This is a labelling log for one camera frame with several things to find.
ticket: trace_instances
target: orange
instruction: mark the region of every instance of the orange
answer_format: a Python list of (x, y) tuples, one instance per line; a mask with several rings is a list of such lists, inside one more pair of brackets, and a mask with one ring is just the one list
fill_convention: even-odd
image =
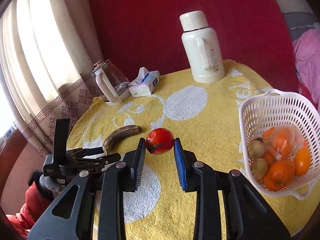
[(262, 158), (265, 159), (265, 161), (266, 161), (267, 164), (268, 164), (268, 167), (270, 167), (270, 165), (271, 165), (272, 163), (274, 163), (275, 160), (276, 160), (276, 158), (274, 157), (274, 155), (271, 154), (271, 153), (269, 153), (269, 152), (265, 153), (265, 155), (264, 155)]
[(273, 136), (271, 142), (273, 148), (281, 155), (281, 159), (285, 159), (291, 152), (291, 144), (289, 142), (289, 132), (283, 130)]
[(296, 176), (302, 176), (306, 174), (310, 168), (311, 155), (307, 148), (302, 148), (298, 150), (295, 158), (294, 165), (296, 167)]
[(289, 165), (289, 167), (291, 169), (291, 174), (292, 174), (292, 177), (293, 177), (295, 175), (295, 172), (296, 172), (296, 166), (294, 164), (294, 161), (289, 160), (289, 159), (287, 159), (286, 161), (287, 161), (287, 163), (288, 163), (288, 165)]
[(266, 130), (262, 135), (261, 138), (263, 138), (263, 141), (268, 140), (273, 132), (275, 127), (271, 127), (270, 129)]
[(273, 163), (263, 177), (266, 188), (277, 191), (287, 186), (293, 178), (293, 167), (289, 160), (280, 160)]

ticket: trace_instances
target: table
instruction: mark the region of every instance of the table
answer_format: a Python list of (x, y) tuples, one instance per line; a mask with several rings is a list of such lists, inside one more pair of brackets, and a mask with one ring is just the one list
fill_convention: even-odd
[[(229, 172), (239, 169), (246, 174), (238, 121), (242, 101), (260, 94), (271, 86), (245, 65), (224, 60), (226, 76), (211, 84), (196, 83), (191, 70), (161, 76), (159, 85), (149, 97), (129, 97), (121, 105), (110, 107), (95, 98), (78, 120), (69, 139), (68, 148), (102, 146), (116, 128), (135, 124), (142, 133), (126, 138), (114, 149), (124, 154), (134, 150), (140, 137), (155, 128), (169, 129), (179, 137), (185, 150), (213, 169)], [(293, 196), (264, 196), (293, 235), (303, 228), (320, 201), (320, 183), (302, 201)], [(94, 220), (96, 237), (99, 197)], [(226, 225), (222, 202), (222, 239)], [(196, 193), (184, 193), (179, 185), (173, 150), (163, 155), (146, 154), (141, 185), (136, 193), (124, 193), (127, 239), (192, 239)]]

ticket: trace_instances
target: tomato stem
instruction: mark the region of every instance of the tomato stem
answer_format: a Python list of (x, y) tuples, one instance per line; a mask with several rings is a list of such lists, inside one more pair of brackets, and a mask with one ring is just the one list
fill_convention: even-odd
[(156, 148), (160, 147), (160, 146), (164, 146), (163, 144), (156, 144), (156, 145), (152, 145), (150, 143), (149, 140), (147, 140), (147, 145), (146, 145), (146, 149), (148, 150), (148, 152), (150, 152), (151, 154), (155, 152)]
[(258, 137), (255, 140), (263, 142), (263, 139), (261, 137)]

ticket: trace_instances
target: basket handle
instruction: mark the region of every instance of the basket handle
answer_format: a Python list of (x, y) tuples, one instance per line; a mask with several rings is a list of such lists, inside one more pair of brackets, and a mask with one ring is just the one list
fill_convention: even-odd
[(275, 88), (269, 89), (267, 92), (265, 92), (264, 94), (260, 95), (260, 96), (269, 96), (270, 94), (279, 94), (281, 96), (286, 95), (286, 94), (290, 94), (291, 92), (284, 92)]
[(298, 200), (303, 200), (303, 199), (307, 198), (307, 197), (310, 195), (310, 193), (311, 193), (314, 185), (318, 182), (319, 179), (320, 179), (320, 177), (314, 178), (312, 181), (309, 181), (309, 182), (306, 184), (306, 185), (309, 186), (309, 188), (308, 188), (308, 191), (307, 191), (305, 194), (300, 194), (298, 191), (294, 190), (294, 194), (293, 194), (293, 195), (294, 195)]

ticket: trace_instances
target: pink blanket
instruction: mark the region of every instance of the pink blanket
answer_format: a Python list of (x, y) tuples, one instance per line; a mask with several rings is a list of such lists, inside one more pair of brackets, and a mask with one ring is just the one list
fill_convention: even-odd
[(296, 68), (320, 113), (320, 30), (306, 31), (293, 42)]

